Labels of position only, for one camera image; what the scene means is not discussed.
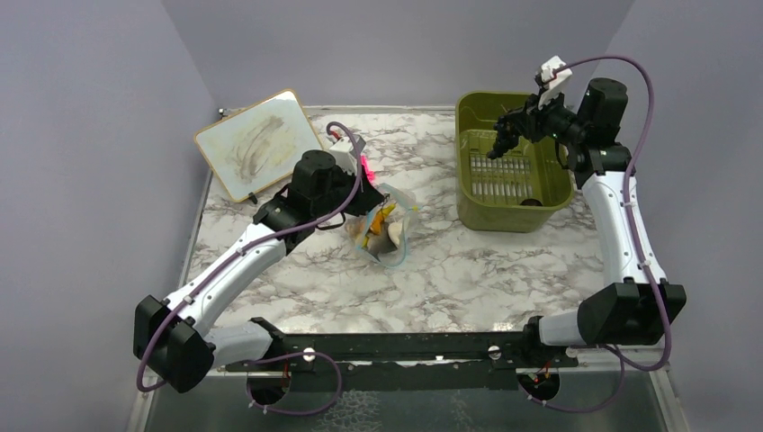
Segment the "yellow toy banana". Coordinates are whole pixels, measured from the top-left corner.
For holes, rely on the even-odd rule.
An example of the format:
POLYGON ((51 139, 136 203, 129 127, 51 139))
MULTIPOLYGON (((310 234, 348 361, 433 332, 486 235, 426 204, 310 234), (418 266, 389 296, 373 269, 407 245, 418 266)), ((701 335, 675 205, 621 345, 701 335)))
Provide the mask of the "yellow toy banana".
POLYGON ((391 213, 392 213, 392 212, 393 212, 395 209, 396 209, 396 203, 392 203, 392 204, 389 204, 389 205, 387 205, 387 206, 383 207, 383 208, 382 208, 382 209, 379 211, 379 215, 380 215, 380 216, 381 216, 383 219, 386 219, 386 218, 388 218, 388 217, 390 216, 390 214, 391 214, 391 213))

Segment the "dark purple toy plum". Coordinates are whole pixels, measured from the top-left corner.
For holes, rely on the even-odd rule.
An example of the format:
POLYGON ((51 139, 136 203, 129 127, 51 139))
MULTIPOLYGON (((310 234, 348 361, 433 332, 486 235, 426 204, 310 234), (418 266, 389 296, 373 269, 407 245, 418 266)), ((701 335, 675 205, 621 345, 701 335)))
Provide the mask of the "dark purple toy plum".
POLYGON ((520 204, 522 206, 530 206, 530 207, 542 207, 543 206, 543 204, 539 200, 537 200, 535 198, 524 199, 520 204))

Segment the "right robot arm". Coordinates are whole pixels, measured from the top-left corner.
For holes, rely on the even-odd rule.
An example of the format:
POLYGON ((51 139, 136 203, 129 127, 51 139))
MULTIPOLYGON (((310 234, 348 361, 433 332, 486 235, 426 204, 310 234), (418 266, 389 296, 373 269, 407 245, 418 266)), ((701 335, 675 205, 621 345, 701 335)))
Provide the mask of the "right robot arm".
POLYGON ((520 140, 551 139, 566 149, 561 166, 588 203, 604 255, 605 287, 575 311, 541 317, 537 332, 520 340, 519 354, 529 365, 543 365, 555 347, 655 345, 667 339, 686 305, 684 287, 669 283, 651 250, 637 208, 633 157, 617 140, 627 103, 624 84, 600 77, 589 81, 576 112, 565 106, 562 93, 540 88, 494 125, 494 154, 520 140))

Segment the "green plastic bin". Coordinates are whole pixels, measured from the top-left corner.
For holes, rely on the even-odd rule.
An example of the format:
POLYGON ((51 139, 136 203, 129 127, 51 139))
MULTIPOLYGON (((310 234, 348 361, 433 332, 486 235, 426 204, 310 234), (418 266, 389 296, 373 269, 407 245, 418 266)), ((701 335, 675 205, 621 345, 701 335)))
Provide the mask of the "green plastic bin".
POLYGON ((459 220, 471 230, 529 233, 569 206, 576 195, 570 172, 562 168, 554 141, 519 145, 490 160, 498 117, 524 104, 526 94, 475 91, 455 105, 455 156, 459 220), (527 198, 542 207, 522 206, 527 198))

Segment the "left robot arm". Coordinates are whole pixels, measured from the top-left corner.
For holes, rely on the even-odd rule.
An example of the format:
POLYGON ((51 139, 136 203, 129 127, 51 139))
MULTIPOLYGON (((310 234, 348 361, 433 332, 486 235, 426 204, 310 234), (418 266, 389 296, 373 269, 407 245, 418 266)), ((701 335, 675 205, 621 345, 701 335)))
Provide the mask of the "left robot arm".
POLYGON ((357 150, 343 158, 305 152, 290 183, 262 203, 243 233, 210 267, 163 300, 149 295, 136 307, 133 352, 140 360, 136 384, 151 369, 177 392, 188 392, 214 368, 252 361, 261 369, 283 357, 277 328, 252 319, 214 328, 221 313, 270 266, 287 257, 317 226, 338 214, 359 216, 383 196, 370 185, 357 150))

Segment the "orange toy food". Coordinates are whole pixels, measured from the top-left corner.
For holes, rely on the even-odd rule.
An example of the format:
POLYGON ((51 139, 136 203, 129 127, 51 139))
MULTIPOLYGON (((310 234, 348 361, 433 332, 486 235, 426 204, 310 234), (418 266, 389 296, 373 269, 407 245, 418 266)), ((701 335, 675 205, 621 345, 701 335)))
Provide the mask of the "orange toy food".
POLYGON ((369 236, 381 236, 382 232, 384 231, 384 228, 386 227, 386 223, 387 223, 387 219, 388 218, 383 219, 379 215, 379 211, 380 210, 378 210, 374 214, 373 218, 371 219, 371 222, 370 222, 369 227, 368 227, 368 235, 369 236))

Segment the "clear zip top bag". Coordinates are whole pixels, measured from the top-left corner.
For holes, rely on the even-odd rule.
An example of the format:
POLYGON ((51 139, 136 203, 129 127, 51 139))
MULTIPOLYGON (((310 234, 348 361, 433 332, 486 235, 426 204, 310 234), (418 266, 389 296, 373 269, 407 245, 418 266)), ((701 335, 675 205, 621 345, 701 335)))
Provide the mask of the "clear zip top bag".
POLYGON ((389 184, 381 183, 377 185, 377 190, 381 192, 383 201, 381 204, 376 205, 364 216, 351 217, 344 224, 346 234, 350 238, 351 242, 355 246, 355 251, 375 264, 384 266, 387 268, 394 268, 400 266, 408 256, 409 252, 409 238, 411 232, 417 225, 418 213, 420 206, 414 198, 414 194, 395 188, 389 184), (372 256, 365 250, 365 245, 370 237, 368 235, 368 227, 374 214, 389 204, 396 203, 396 209, 390 214, 387 219, 386 227, 382 232, 382 235, 387 235, 387 227, 394 221, 402 221, 404 224, 405 242, 402 248, 395 252, 372 256))

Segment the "white toy egg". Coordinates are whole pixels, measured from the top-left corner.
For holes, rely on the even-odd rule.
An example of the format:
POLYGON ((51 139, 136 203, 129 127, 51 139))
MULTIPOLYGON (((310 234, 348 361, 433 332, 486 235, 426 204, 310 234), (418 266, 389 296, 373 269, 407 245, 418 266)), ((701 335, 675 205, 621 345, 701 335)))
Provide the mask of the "white toy egg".
POLYGON ((402 221, 394 221, 387 227, 390 241, 396 249, 402 248, 405 242, 404 224, 402 221))

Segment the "grey toy fish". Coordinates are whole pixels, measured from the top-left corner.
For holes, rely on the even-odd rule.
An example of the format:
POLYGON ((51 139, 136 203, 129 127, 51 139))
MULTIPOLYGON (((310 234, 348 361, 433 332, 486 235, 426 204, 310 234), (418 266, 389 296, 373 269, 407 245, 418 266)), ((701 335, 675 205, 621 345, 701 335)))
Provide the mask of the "grey toy fish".
POLYGON ((370 236, 365 245, 365 250, 374 257, 389 254, 398 250, 395 243, 387 236, 370 236))

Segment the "black toy grapes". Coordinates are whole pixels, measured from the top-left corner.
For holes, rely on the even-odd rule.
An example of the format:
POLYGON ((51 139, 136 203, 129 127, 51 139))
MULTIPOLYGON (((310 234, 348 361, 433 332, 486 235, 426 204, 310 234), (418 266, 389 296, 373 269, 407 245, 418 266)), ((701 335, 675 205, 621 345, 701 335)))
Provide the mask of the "black toy grapes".
POLYGON ((519 144, 520 134, 508 114, 502 115, 493 125, 496 137, 492 149, 486 154, 490 160, 502 158, 509 150, 519 144))

